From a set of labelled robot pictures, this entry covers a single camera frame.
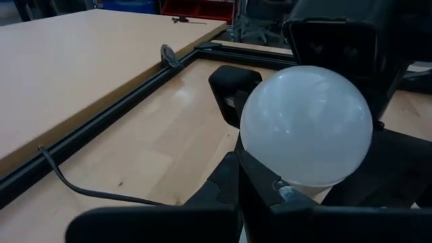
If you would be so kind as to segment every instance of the frosted globe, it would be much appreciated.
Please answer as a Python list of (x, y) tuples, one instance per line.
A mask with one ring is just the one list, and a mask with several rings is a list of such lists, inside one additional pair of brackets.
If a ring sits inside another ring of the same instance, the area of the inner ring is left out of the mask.
[(362, 163), (372, 117), (360, 91), (336, 72), (295, 66), (261, 82), (240, 121), (246, 151), (302, 186), (331, 186)]

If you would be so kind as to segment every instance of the black cable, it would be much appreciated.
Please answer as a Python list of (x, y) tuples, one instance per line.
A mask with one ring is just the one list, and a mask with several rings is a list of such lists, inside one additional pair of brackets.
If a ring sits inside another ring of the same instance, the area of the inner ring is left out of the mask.
[(135, 198), (135, 197), (132, 197), (132, 196), (123, 196), (123, 195), (112, 194), (112, 193), (108, 193), (108, 192), (97, 192), (97, 191), (93, 191), (93, 190), (87, 190), (87, 189), (79, 188), (79, 187), (71, 184), (70, 182), (68, 182), (65, 179), (65, 177), (62, 174), (62, 172), (60, 171), (60, 168), (57, 166), (57, 164), (55, 163), (54, 159), (48, 153), (48, 151), (45, 149), (44, 146), (40, 145), (39, 146), (39, 151), (42, 153), (42, 155), (48, 161), (49, 165), (53, 168), (53, 171), (59, 177), (59, 179), (68, 188), (70, 188), (71, 190), (73, 190), (76, 193), (83, 194), (85, 196), (92, 196), (92, 197), (95, 197), (95, 198), (120, 200), (120, 201), (124, 201), (124, 202), (142, 203), (142, 204), (146, 204), (146, 205), (156, 205), (156, 206), (164, 205), (163, 203), (160, 203), (160, 202), (154, 202), (154, 201), (151, 201), (151, 200), (146, 200), (146, 199), (141, 199), (141, 198)]

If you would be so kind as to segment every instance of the red storage bin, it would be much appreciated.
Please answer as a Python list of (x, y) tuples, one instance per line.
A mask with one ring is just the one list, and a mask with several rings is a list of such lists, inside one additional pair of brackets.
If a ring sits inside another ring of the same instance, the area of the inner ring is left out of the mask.
[(199, 1), (167, 0), (162, 8), (163, 15), (195, 17), (198, 13)]
[(234, 3), (222, 1), (201, 1), (198, 6), (197, 18), (223, 20), (228, 24), (231, 24), (233, 7)]

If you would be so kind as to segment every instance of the wooden table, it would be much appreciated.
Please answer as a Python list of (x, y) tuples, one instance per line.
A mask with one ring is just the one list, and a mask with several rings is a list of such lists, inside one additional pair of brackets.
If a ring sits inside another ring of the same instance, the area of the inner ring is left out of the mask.
[[(184, 203), (236, 143), (238, 131), (224, 122), (207, 82), (222, 64), (189, 65), (65, 161), (65, 177), (93, 190)], [(273, 73), (253, 69), (264, 79)], [(398, 91), (383, 120), (389, 129), (432, 140), (432, 97)], [(133, 204), (81, 196), (50, 173), (0, 211), (0, 242), (61, 242), (76, 215), (108, 205)]]
[(181, 57), (226, 28), (199, 21), (94, 9), (0, 27), (0, 177), (159, 70), (162, 44)]

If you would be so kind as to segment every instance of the blue object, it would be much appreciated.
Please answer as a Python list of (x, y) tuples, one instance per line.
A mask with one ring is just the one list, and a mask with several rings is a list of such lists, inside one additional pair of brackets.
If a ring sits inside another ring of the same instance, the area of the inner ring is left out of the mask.
[(104, 1), (103, 8), (108, 10), (134, 13), (155, 14), (153, 1)]

